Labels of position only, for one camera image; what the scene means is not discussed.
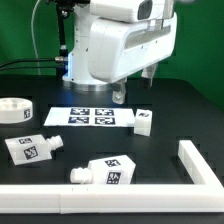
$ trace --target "white rectangular block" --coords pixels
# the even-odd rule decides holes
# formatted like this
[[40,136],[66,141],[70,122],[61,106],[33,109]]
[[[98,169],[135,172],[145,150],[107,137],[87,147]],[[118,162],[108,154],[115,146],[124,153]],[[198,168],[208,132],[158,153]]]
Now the white rectangular block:
[[150,136],[152,111],[138,109],[135,116],[134,133]]
[[195,184],[222,187],[222,184],[190,140],[179,143],[178,156]]

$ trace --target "white cylinder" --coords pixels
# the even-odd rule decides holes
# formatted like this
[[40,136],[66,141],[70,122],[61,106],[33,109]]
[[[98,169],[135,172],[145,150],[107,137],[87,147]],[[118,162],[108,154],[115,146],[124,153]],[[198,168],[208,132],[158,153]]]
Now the white cylinder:
[[49,147],[51,150],[55,150],[63,146],[62,139],[59,135],[55,137],[47,138],[46,141],[49,143]]
[[21,98],[0,99],[0,123],[13,124],[30,120],[33,117],[33,104]]
[[70,180],[76,184],[90,184],[92,181],[92,171],[88,168],[72,169]]

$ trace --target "black tabletop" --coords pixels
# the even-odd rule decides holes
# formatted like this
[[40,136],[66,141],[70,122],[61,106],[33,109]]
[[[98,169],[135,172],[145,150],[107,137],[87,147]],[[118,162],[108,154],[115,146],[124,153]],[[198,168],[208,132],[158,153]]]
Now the black tabletop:
[[[155,79],[150,90],[138,80],[127,82],[124,105],[111,100],[111,91],[80,92],[51,76],[0,77],[0,97],[33,102],[33,118],[24,123],[0,124],[0,184],[70,184],[72,168],[86,167],[92,159],[127,155],[135,163],[132,184],[193,183],[177,157],[179,140],[189,139],[224,184],[224,114],[190,84]],[[124,127],[45,127],[51,107],[131,108],[153,112],[150,137]],[[5,139],[42,134],[60,135],[64,147],[53,159],[15,166]],[[2,214],[4,223],[223,223],[222,213],[126,214]]]

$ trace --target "white cuboid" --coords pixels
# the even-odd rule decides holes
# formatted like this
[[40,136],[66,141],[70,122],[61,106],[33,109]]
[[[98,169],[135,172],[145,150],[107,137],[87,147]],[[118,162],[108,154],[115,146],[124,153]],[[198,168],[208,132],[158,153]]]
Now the white cuboid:
[[138,109],[135,115],[134,133],[150,136],[152,111]]

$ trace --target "white bar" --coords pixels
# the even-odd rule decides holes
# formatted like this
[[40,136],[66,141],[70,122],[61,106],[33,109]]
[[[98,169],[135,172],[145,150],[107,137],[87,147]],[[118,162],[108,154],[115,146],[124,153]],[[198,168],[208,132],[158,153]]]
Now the white bar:
[[179,143],[178,156],[195,184],[219,186],[222,184],[190,140]]
[[61,213],[224,212],[224,190],[205,185],[74,186]]
[[224,212],[206,185],[2,185],[0,213]]

